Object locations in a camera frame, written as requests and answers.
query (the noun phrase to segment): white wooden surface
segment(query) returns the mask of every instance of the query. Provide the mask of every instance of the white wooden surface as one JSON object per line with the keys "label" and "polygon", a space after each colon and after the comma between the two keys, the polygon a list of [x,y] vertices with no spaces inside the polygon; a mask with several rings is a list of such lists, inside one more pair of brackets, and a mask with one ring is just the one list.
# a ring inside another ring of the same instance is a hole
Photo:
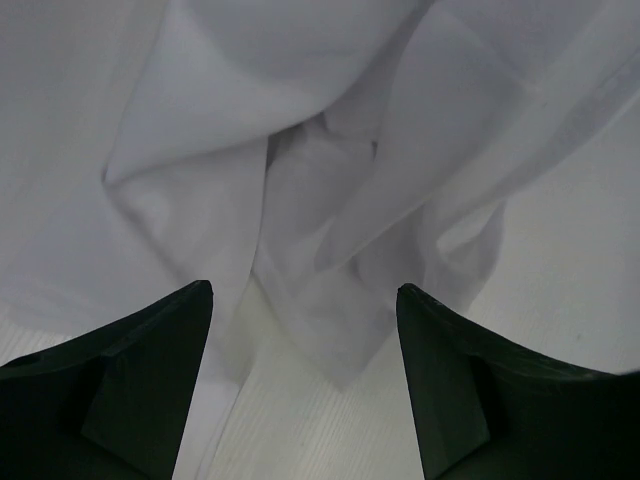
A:
{"label": "white wooden surface", "polygon": [[236,322],[257,348],[211,480],[424,478],[397,336],[339,391],[282,334],[253,282]]}

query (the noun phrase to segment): dark triangular object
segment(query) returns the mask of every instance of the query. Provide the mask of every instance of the dark triangular object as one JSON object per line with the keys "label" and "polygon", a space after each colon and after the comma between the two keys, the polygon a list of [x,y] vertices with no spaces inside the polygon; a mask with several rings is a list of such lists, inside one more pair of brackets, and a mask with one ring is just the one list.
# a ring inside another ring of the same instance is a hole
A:
{"label": "dark triangular object", "polygon": [[0,368],[0,479],[171,479],[209,282]]}
{"label": "dark triangular object", "polygon": [[399,290],[397,317],[427,480],[637,475],[640,372],[549,358],[413,285]]}

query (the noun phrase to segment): white cloth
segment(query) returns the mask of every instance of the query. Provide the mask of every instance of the white cloth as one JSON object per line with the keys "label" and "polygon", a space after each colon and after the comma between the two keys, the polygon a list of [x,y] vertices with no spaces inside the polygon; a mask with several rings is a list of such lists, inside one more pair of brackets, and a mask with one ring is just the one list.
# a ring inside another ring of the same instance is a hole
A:
{"label": "white cloth", "polygon": [[338,383],[404,282],[640,367],[640,4],[428,6],[0,6],[3,315],[78,334],[211,280],[175,478],[206,478],[241,384],[221,345],[252,265]]}

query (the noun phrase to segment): white fabric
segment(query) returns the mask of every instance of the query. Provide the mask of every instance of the white fabric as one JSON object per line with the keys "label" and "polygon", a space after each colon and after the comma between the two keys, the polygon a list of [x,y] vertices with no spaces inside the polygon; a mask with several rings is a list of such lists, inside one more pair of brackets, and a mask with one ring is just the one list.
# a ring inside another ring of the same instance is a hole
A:
{"label": "white fabric", "polygon": [[640,4],[427,7],[0,6],[3,315],[75,335],[211,280],[175,478],[206,476],[240,387],[225,333],[252,265],[338,383],[404,282],[564,360],[640,367]]}

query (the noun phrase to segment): white curtain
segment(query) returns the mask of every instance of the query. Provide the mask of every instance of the white curtain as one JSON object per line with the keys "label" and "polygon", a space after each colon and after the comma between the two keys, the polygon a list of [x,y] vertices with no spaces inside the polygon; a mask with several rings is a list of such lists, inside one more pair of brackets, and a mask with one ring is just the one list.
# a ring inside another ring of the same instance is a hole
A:
{"label": "white curtain", "polygon": [[240,387],[252,268],[338,384],[405,282],[640,367],[639,24],[635,0],[4,2],[2,315],[77,335],[211,280],[178,479]]}

